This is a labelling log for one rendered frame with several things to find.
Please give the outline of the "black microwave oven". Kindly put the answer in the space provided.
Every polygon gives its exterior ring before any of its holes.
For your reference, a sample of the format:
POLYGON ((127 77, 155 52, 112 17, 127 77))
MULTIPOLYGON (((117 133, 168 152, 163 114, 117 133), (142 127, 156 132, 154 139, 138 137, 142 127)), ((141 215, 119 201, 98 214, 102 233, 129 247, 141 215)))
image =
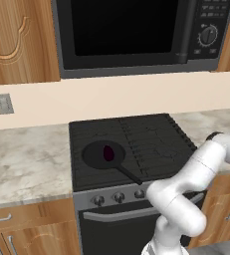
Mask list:
POLYGON ((230 0, 52 0, 63 79, 214 71, 230 0))

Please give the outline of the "wooden drawer front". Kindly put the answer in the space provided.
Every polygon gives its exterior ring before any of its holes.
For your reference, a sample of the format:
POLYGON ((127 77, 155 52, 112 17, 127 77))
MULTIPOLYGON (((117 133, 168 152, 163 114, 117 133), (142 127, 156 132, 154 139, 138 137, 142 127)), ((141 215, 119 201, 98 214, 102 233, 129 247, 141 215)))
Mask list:
POLYGON ((230 194, 230 173, 217 175, 212 181, 207 194, 209 196, 230 194))
POLYGON ((0 208, 0 218, 12 214, 12 219, 0 222, 0 232, 23 229, 75 219, 72 198, 0 208))

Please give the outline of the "grey wall socket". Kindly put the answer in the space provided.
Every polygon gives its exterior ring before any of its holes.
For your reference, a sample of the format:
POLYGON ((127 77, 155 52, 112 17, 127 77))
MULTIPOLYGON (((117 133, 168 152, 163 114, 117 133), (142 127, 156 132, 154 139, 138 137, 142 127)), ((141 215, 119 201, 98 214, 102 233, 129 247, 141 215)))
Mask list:
POLYGON ((0 94, 0 115, 10 115, 14 113, 12 101, 9 94, 0 94))

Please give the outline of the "black oven door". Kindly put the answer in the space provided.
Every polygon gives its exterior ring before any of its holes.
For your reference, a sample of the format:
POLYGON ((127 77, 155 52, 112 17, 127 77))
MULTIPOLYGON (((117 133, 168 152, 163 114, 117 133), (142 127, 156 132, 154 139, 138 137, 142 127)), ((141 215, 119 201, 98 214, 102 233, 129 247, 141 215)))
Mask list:
POLYGON ((79 222, 82 255, 140 255, 152 238, 159 214, 122 220, 96 222, 83 217, 85 211, 116 213, 152 207, 148 200, 81 210, 79 222))

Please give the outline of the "purple eggplant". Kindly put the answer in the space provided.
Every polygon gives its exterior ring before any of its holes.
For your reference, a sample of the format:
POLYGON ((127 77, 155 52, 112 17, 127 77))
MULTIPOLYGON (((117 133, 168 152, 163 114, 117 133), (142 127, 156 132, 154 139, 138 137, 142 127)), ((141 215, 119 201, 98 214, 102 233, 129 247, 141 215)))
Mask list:
POLYGON ((104 146, 104 159, 106 161, 112 161, 115 158, 115 153, 109 145, 104 146))

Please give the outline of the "black frying pan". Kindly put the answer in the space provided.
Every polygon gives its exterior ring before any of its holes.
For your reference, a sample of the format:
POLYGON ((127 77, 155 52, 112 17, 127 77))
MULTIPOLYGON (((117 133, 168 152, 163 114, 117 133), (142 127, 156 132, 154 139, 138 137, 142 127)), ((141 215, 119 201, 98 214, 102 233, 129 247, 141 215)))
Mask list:
POLYGON ((95 169, 115 168, 134 183, 142 185, 142 180, 122 165, 125 156, 126 152, 124 148, 119 143, 111 140, 97 140, 91 142, 85 146, 82 152, 83 161, 87 166, 95 169), (112 161, 106 161, 104 159, 105 145, 109 145, 115 153, 115 158, 112 161))

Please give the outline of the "black stove hob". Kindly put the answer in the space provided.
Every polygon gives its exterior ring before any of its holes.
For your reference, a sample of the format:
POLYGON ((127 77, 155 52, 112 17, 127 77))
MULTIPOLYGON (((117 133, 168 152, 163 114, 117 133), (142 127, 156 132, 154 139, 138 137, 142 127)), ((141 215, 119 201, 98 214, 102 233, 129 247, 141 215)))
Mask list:
POLYGON ((168 114, 70 122, 69 138, 76 191, 133 183, 115 168, 94 169, 85 164, 83 150, 94 141, 119 144, 124 153, 121 165, 141 181, 173 176, 196 150, 168 114))

